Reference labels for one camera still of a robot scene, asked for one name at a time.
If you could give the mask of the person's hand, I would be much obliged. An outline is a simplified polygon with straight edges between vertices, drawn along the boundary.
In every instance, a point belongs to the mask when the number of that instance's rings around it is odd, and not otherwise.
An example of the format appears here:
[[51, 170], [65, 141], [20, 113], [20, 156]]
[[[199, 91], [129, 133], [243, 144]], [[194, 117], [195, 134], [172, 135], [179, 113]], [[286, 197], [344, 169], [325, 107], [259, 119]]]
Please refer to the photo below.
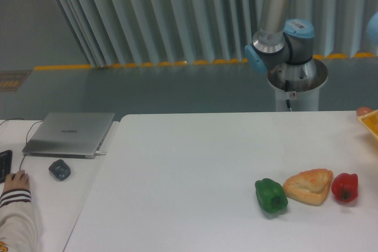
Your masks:
[[30, 180], [29, 175], [24, 171], [20, 170], [15, 174], [8, 174], [5, 178], [3, 193], [8, 191], [19, 191], [19, 190], [29, 190]]

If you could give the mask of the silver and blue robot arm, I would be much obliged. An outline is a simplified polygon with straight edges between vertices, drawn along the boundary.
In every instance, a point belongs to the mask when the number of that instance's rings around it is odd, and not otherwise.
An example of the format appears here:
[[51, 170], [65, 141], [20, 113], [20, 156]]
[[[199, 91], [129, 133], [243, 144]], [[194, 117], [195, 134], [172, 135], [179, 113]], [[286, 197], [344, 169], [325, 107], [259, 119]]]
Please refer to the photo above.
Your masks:
[[[328, 55], [342, 48], [355, 54], [362, 37], [367, 0], [318, 1], [314, 12], [317, 50]], [[284, 30], [290, 3], [291, 0], [263, 0], [259, 28], [252, 43], [245, 46], [249, 64], [259, 72], [294, 59], [294, 45], [288, 41], [290, 34]]]

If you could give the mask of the white striped sleeve forearm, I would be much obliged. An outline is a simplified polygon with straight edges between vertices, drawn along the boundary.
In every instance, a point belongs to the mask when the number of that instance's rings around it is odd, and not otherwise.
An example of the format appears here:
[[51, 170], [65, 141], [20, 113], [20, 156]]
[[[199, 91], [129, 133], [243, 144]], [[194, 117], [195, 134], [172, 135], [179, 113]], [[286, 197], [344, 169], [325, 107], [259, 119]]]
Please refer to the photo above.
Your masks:
[[31, 193], [13, 189], [1, 195], [1, 251], [36, 251], [38, 230]]

